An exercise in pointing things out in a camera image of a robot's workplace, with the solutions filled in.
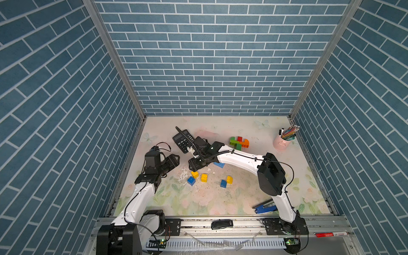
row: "pencil holder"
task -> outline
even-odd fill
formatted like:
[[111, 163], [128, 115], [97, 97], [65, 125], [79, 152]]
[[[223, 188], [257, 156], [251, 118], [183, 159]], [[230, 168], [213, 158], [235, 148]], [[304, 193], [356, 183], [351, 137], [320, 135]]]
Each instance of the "pencil holder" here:
[[273, 147], [278, 151], [284, 151], [289, 146], [290, 141], [283, 140], [279, 135], [276, 136], [273, 141]]

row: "aluminum frame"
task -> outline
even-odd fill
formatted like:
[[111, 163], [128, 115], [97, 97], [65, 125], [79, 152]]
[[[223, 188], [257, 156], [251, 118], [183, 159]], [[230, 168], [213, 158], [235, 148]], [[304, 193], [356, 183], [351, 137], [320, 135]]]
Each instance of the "aluminum frame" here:
[[[290, 118], [288, 118], [288, 119], [289, 119], [289, 122], [290, 122], [291, 125], [296, 124], [293, 119], [290, 119]], [[312, 174], [316, 179], [316, 183], [319, 186], [319, 189], [322, 192], [323, 197], [327, 200], [327, 202], [329, 204], [329, 207], [332, 210], [332, 213], [334, 215], [339, 215], [339, 211], [337, 210], [336, 206], [334, 205], [334, 202], [333, 202], [329, 192], [327, 191], [326, 186], [323, 183], [323, 180], [322, 180], [322, 178], [321, 178], [321, 176], [319, 174], [319, 171], [317, 170], [317, 167], [316, 167], [315, 163], [313, 162], [312, 157], [310, 155], [310, 152], [307, 149], [306, 144], [304, 143], [303, 138], [302, 138], [300, 133], [296, 134], [296, 139], [299, 141], [299, 145], [300, 145], [300, 148], [303, 151], [303, 155], [305, 156], [305, 158], [306, 158], [306, 160], [307, 160], [307, 162], [309, 164], [309, 167], [310, 167], [310, 169], [312, 171]]]
[[104, 46], [106, 47], [106, 50], [108, 51], [108, 54], [111, 56], [112, 62], [115, 65], [116, 70], [118, 71], [118, 74], [120, 78], [122, 79], [123, 84], [125, 85], [126, 90], [129, 93], [130, 98], [132, 99], [133, 104], [136, 107], [137, 112], [139, 115], [142, 117], [142, 119], [146, 118], [146, 114], [143, 111], [143, 108], [137, 99], [135, 90], [132, 87], [132, 84], [129, 80], [129, 76], [127, 75], [122, 61], [119, 58], [118, 52], [115, 49], [115, 46], [113, 45], [112, 39], [108, 33], [108, 30], [106, 29], [106, 26], [102, 20], [102, 16], [100, 15], [98, 8], [95, 4], [94, 0], [83, 0], [84, 5], [86, 10], [89, 13], [89, 16], [91, 17], [96, 30], [98, 31], [102, 42]]
[[[294, 237], [293, 235], [267, 235], [265, 227], [262, 224], [262, 219], [266, 217], [279, 217], [277, 215], [240, 215], [240, 216], [166, 216], [166, 218], [180, 218], [182, 224], [180, 227], [180, 236], [178, 239], [191, 239], [192, 235], [195, 238], [253, 238], [256, 235], [257, 240], [262, 240], [271, 237]], [[350, 235], [336, 238], [343, 238], [348, 246], [350, 255], [363, 255], [356, 237], [345, 216], [333, 215], [302, 215], [306, 220], [309, 229], [309, 238], [316, 238], [315, 232], [335, 232], [347, 231]], [[95, 254], [96, 235], [102, 225], [110, 224], [114, 217], [98, 218], [95, 228], [92, 231], [91, 237], [84, 250], [84, 255]], [[229, 219], [234, 221], [233, 228], [225, 228], [220, 230], [212, 230], [211, 222], [214, 220]]]
[[324, 66], [326, 65], [331, 53], [336, 48], [337, 43], [340, 41], [341, 36], [343, 35], [344, 31], [346, 30], [348, 24], [350, 23], [351, 19], [353, 18], [354, 14], [356, 13], [358, 7], [360, 6], [362, 0], [350, 0], [350, 3], [346, 7], [343, 16], [341, 17], [339, 24], [333, 31], [332, 37], [330, 38], [329, 42], [327, 43], [326, 48], [323, 51], [322, 56], [317, 61], [315, 68], [313, 69], [312, 73], [309, 76], [308, 81], [305, 84], [302, 92], [299, 95], [295, 105], [293, 106], [292, 110], [289, 113], [290, 118], [295, 118], [296, 114], [299, 112], [300, 107], [302, 106], [303, 102], [305, 101], [307, 95], [309, 94], [310, 90], [315, 85], [317, 78], [319, 77], [320, 73], [322, 72]]
[[106, 215], [106, 217], [109, 217], [109, 216], [113, 215], [113, 212], [112, 212], [113, 211], [113, 206], [115, 205], [116, 201], [119, 200], [120, 194], [121, 194], [122, 189], [123, 189], [123, 185], [125, 183], [126, 177], [128, 175], [128, 172], [129, 172], [129, 168], [130, 168], [130, 166], [132, 164], [133, 158], [135, 157], [137, 145], [138, 145], [138, 143], [140, 141], [140, 138], [142, 137], [142, 132], [143, 132], [145, 124], [146, 124], [146, 119], [142, 119], [140, 124], [139, 124], [137, 133], [136, 133], [136, 135], [135, 135], [135, 137], [133, 139], [132, 145], [129, 148], [129, 153], [128, 153], [127, 157], [126, 157], [125, 164], [123, 165], [122, 171], [121, 171], [121, 173], [119, 175], [118, 182], [117, 182], [117, 184], [115, 186], [115, 189], [113, 190], [112, 198], [111, 198], [111, 200], [110, 200], [110, 202], [109, 202], [109, 204], [108, 204], [108, 206], [106, 208], [106, 211], [105, 211], [105, 214], [104, 214], [104, 215]]

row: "table surface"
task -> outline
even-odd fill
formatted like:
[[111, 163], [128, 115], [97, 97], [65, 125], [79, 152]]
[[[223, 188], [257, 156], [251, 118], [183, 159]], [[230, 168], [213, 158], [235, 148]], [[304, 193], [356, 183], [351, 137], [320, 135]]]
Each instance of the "table surface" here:
[[[175, 126], [187, 129], [193, 137], [200, 136], [229, 144], [232, 136], [241, 136], [249, 141], [249, 148], [242, 151], [265, 155], [270, 152], [281, 161], [291, 165], [295, 172], [292, 184], [287, 188], [289, 199], [301, 214], [330, 213], [316, 180], [307, 164], [306, 158], [295, 139], [286, 151], [276, 150], [272, 142], [280, 128], [290, 126], [287, 117], [273, 116], [200, 116], [200, 117], [148, 117], [142, 137], [136, 149], [127, 175], [115, 216], [125, 207], [134, 190], [134, 181], [141, 173], [144, 154], [159, 142], [171, 146], [171, 152], [163, 151], [166, 156], [174, 153], [180, 156], [180, 165], [162, 179], [159, 188], [149, 203], [147, 210], [162, 209], [165, 215], [254, 215], [252, 206], [271, 197], [259, 188], [258, 177], [244, 169], [225, 164], [220, 168], [213, 163], [200, 169], [196, 183], [191, 186], [187, 179], [191, 176], [188, 160], [191, 153], [183, 154], [172, 137], [177, 134]], [[291, 169], [282, 164], [287, 182], [292, 180]], [[208, 174], [207, 183], [201, 182], [201, 174]], [[227, 176], [233, 178], [232, 184], [220, 187], [221, 180]]]

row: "blue brick wallpaper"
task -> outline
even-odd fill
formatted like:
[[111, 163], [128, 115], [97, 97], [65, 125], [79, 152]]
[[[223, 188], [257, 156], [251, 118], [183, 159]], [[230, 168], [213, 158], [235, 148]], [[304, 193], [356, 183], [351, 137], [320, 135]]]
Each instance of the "blue brick wallpaper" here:
[[349, 0], [97, 0], [147, 115], [288, 115]]
[[366, 254], [407, 254], [407, 13], [363, 0], [295, 118]]
[[81, 0], [0, 1], [0, 254], [77, 254], [139, 116]]

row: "cable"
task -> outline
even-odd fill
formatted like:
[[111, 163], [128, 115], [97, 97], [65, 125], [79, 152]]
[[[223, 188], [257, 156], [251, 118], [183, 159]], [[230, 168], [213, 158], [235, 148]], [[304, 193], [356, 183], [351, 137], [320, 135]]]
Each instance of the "cable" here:
[[[143, 186], [143, 188], [142, 188], [140, 191], [142, 191], [142, 190], [146, 187], [146, 185], [147, 185], [147, 182], [144, 183], [144, 186]], [[135, 198], [139, 195], [140, 191], [136, 193], [136, 196], [134, 196], [134, 197], [129, 201], [129, 203], [125, 206], [125, 209], [123, 210], [123, 219], [125, 220], [126, 223], [135, 224], [135, 223], [133, 223], [133, 222], [129, 222], [129, 221], [126, 220], [126, 210], [127, 210], [128, 205], [133, 201], [133, 199], [135, 199]]]
[[167, 229], [166, 229], [166, 225], [164, 226], [164, 240], [167, 241]]
[[169, 145], [168, 143], [166, 143], [166, 142], [159, 142], [158, 144], [156, 144], [156, 146], [159, 145], [159, 144], [167, 144], [167, 146], [169, 147], [169, 150], [168, 150], [168, 149], [165, 149], [165, 148], [159, 148], [158, 150], [171, 151], [171, 147], [170, 147], [170, 145]]
[[[142, 188], [140, 191], [142, 191], [142, 190], [146, 187], [146, 185], [147, 185], [147, 182], [144, 183], [144, 186], [143, 186], [143, 188]], [[147, 229], [150, 233], [152, 233], [152, 236], [154, 237], [154, 239], [155, 239], [156, 242], [157, 242], [157, 238], [154, 236], [153, 232], [152, 232], [150, 229], [148, 229], [147, 227], [145, 227], [145, 226], [143, 226], [143, 225], [141, 225], [141, 224], [137, 224], [137, 223], [134, 223], [134, 222], [129, 222], [129, 221], [126, 220], [126, 210], [127, 210], [127, 207], [128, 207], [128, 205], [133, 201], [133, 199], [135, 199], [135, 197], [137, 197], [137, 196], [139, 195], [140, 191], [139, 191], [138, 193], [136, 193], [136, 196], [134, 196], [134, 197], [129, 201], [129, 203], [125, 206], [125, 210], [123, 211], [123, 219], [124, 219], [125, 222], [128, 223], [128, 224], [134, 224], [134, 225], [136, 225], [136, 226], [141, 226], [141, 227]]]
[[306, 242], [306, 245], [302, 248], [302, 249], [300, 249], [298, 252], [301, 252], [301, 251], [303, 251], [306, 247], [307, 247], [307, 245], [308, 245], [308, 243], [309, 243], [309, 235], [307, 235], [307, 242]]
[[210, 158], [217, 157], [217, 156], [219, 156], [219, 155], [221, 155], [221, 154], [230, 153], [230, 152], [231, 152], [231, 151], [221, 151], [221, 152], [219, 152], [219, 153], [217, 153], [217, 154], [214, 154], [214, 155], [211, 155], [211, 156], [209, 156], [209, 157], [203, 158], [203, 160], [208, 160], [208, 159], [210, 159]]
[[160, 249], [159, 249], [160, 243], [157, 241], [156, 236], [153, 234], [153, 232], [152, 232], [150, 229], [148, 229], [146, 226], [143, 226], [143, 225], [141, 225], [141, 224], [137, 224], [137, 223], [133, 223], [133, 222], [130, 222], [130, 223], [131, 223], [131, 224], [135, 224], [136, 226], [144, 227], [145, 229], [147, 229], [147, 230], [152, 234], [152, 236], [154, 237], [154, 239], [155, 239], [155, 241], [156, 241], [156, 243], [157, 243], [157, 251], [160, 252]]
[[170, 225], [167, 225], [168, 227], [169, 227], [169, 238], [167, 239], [167, 241], [168, 240], [170, 240], [170, 233], [171, 233], [171, 231], [170, 231]]
[[296, 211], [294, 210], [294, 207], [292, 206], [292, 204], [291, 204], [291, 202], [290, 202], [290, 200], [289, 200], [288, 192], [286, 191], [286, 188], [293, 182], [293, 180], [294, 180], [294, 178], [295, 178], [295, 171], [293, 170], [293, 167], [292, 167], [291, 165], [289, 165], [289, 164], [287, 164], [287, 163], [285, 163], [285, 162], [274, 161], [274, 160], [271, 160], [270, 158], [268, 158], [268, 160], [262, 160], [262, 159], [257, 159], [257, 158], [253, 158], [253, 157], [248, 157], [248, 156], [245, 156], [245, 155], [236, 153], [236, 152], [234, 152], [234, 151], [232, 151], [231, 153], [237, 154], [237, 155], [242, 156], [242, 157], [250, 158], [250, 159], [255, 160], [255, 161], [260, 160], [260, 161], [265, 161], [265, 162], [276, 162], [276, 163], [280, 163], [280, 164], [284, 164], [284, 165], [289, 166], [290, 169], [292, 170], [292, 180], [285, 186], [284, 192], [285, 192], [285, 194], [286, 194], [286, 198], [288, 199], [290, 208], [292, 209], [292, 211], [293, 211], [295, 214], [299, 215], [299, 214], [296, 213]]
[[140, 174], [143, 174], [144, 173], [144, 164], [146, 163], [146, 158], [144, 159], [144, 162], [143, 162], [143, 166], [142, 166], [142, 172], [140, 173]]
[[[237, 155], [242, 156], [242, 157], [247, 157], [247, 158], [253, 159], [253, 160], [255, 160], [255, 161], [256, 161], [256, 160], [260, 160], [260, 161], [265, 161], [265, 162], [276, 162], [276, 163], [280, 163], [280, 164], [284, 164], [284, 165], [289, 166], [290, 169], [292, 170], [292, 180], [285, 186], [284, 192], [285, 192], [286, 198], [288, 199], [290, 208], [292, 209], [292, 211], [293, 211], [296, 215], [298, 215], [298, 216], [300, 217], [300, 213], [297, 213], [297, 212], [294, 210], [294, 207], [292, 206], [292, 204], [291, 204], [291, 202], [290, 202], [290, 199], [289, 199], [289, 197], [288, 197], [288, 192], [286, 191], [286, 188], [293, 182], [293, 180], [294, 180], [294, 178], [295, 178], [295, 171], [293, 170], [293, 167], [292, 167], [291, 165], [289, 165], [289, 164], [287, 164], [287, 163], [285, 163], [285, 162], [274, 161], [274, 160], [271, 160], [270, 158], [267, 158], [268, 160], [261, 160], [261, 159], [252, 158], [252, 157], [248, 157], [248, 156], [245, 156], [245, 155], [241, 155], [241, 154], [239, 154], [239, 153], [235, 153], [234, 151], [231, 151], [231, 153], [237, 154]], [[302, 249], [300, 249], [298, 252], [303, 251], [303, 250], [307, 247], [308, 243], [309, 243], [309, 235], [307, 236], [306, 245], [305, 245]]]
[[[177, 129], [177, 131], [178, 131], [182, 136], [184, 136], [184, 138], [185, 138], [187, 141], [190, 140], [189, 137], [188, 137], [185, 133], [183, 133], [183, 131], [181, 131], [181, 129], [179, 129], [178, 127], [176, 127], [176, 129]], [[191, 144], [194, 146], [194, 149], [195, 149], [195, 151], [198, 153], [198, 155], [199, 155], [201, 158], [204, 159], [204, 156], [203, 156], [203, 155], [201, 154], [201, 152], [198, 150], [198, 148], [197, 148], [197, 146], [195, 145], [195, 143], [194, 143], [193, 141], [191, 141]]]

